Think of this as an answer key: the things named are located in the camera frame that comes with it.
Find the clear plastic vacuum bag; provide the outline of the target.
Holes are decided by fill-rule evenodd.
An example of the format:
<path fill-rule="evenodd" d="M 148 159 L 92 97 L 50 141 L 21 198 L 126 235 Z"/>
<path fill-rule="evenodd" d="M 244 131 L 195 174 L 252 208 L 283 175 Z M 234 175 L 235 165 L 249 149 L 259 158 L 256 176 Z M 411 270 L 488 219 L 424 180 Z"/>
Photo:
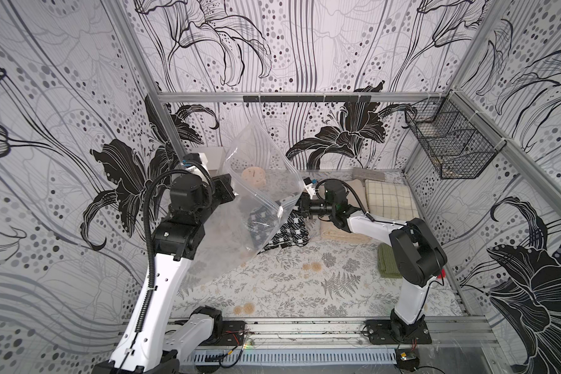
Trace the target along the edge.
<path fill-rule="evenodd" d="M 243 170 L 252 166 L 265 170 L 265 187 L 256 189 L 242 180 Z M 259 250 L 247 229 L 249 215 L 262 208 L 271 212 L 274 227 L 270 238 L 287 221 L 304 190 L 298 170 L 259 116 L 252 117 L 227 147 L 221 171 L 232 176 L 235 200 L 220 205 L 207 221 L 206 235 L 180 291 L 192 291 L 256 257 Z"/>

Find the black white patterned scarf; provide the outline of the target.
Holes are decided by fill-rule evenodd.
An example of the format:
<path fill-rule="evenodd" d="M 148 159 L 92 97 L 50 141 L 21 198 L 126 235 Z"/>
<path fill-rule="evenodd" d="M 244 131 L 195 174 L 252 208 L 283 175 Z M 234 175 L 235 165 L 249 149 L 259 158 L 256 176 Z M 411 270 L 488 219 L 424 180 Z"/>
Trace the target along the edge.
<path fill-rule="evenodd" d="M 291 211 L 287 221 L 269 238 L 273 227 L 273 217 L 266 208 L 255 210 L 249 215 L 247 229 L 255 248 L 259 250 L 258 253 L 272 249 L 303 247 L 309 243 L 310 235 L 305 218 L 296 209 Z"/>

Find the cream checked cloth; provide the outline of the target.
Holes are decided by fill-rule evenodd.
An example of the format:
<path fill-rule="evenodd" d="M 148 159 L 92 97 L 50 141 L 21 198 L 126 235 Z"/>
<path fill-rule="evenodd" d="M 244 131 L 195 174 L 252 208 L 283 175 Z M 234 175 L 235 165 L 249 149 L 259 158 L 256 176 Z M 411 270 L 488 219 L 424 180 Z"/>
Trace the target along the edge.
<path fill-rule="evenodd" d="M 379 181 L 365 181 L 369 211 L 396 221 L 411 221 L 419 218 L 419 210 L 406 185 Z"/>

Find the green knitted cloth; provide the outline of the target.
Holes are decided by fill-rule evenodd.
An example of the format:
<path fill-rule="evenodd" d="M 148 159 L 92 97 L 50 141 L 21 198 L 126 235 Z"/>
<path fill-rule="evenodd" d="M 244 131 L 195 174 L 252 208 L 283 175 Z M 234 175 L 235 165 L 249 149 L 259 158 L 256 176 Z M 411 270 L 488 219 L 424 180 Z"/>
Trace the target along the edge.
<path fill-rule="evenodd" d="M 388 279 L 402 278 L 394 257 L 393 248 L 391 246 L 386 243 L 381 243 L 377 249 L 377 256 L 377 267 L 380 273 L 380 277 Z"/>

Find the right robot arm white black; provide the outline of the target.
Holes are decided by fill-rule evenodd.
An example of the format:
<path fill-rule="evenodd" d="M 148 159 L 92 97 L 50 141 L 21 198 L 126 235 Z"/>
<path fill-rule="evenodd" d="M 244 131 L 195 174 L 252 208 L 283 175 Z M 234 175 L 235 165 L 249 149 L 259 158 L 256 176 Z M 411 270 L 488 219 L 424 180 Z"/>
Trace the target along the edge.
<path fill-rule="evenodd" d="M 413 328 L 422 323 L 431 283 L 447 264 L 447 255 L 420 218 L 395 221 L 370 213 L 355 190 L 340 179 L 303 179 L 305 192 L 297 212 L 304 218 L 327 217 L 343 232 L 365 235 L 391 247 L 403 278 L 397 305 L 391 311 L 395 327 Z"/>

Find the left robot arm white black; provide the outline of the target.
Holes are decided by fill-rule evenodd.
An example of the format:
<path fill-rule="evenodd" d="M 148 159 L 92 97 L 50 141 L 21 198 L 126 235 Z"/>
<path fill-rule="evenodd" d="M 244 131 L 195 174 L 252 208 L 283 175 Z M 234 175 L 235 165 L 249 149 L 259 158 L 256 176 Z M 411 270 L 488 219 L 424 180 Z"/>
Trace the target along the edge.
<path fill-rule="evenodd" d="M 148 252 L 146 280 L 120 342 L 95 373 L 180 373 L 182 363 L 206 341 L 219 341 L 221 312 L 200 307 L 172 335 L 167 335 L 172 298 L 187 275 L 205 224 L 235 194 L 230 175 L 213 178 L 176 171 L 168 218 L 155 230 L 145 224 Z"/>

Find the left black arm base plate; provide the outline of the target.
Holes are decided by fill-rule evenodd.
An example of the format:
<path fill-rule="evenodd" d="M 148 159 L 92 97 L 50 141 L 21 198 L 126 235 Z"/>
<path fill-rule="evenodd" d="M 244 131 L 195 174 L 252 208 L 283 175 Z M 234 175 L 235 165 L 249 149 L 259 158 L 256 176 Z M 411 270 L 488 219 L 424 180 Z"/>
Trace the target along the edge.
<path fill-rule="evenodd" d="M 241 346 L 246 338 L 246 322 L 244 320 L 223 320 L 215 322 L 213 333 L 202 346 Z"/>

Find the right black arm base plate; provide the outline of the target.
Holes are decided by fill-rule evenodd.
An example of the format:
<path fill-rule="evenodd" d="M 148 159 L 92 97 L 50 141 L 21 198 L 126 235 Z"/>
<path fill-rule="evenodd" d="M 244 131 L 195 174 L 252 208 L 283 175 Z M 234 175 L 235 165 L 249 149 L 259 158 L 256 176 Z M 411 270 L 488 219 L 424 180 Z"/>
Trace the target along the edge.
<path fill-rule="evenodd" d="M 368 319 L 364 322 L 362 333 L 373 345 L 424 345 L 433 342 L 424 319 L 411 325 L 392 319 Z"/>

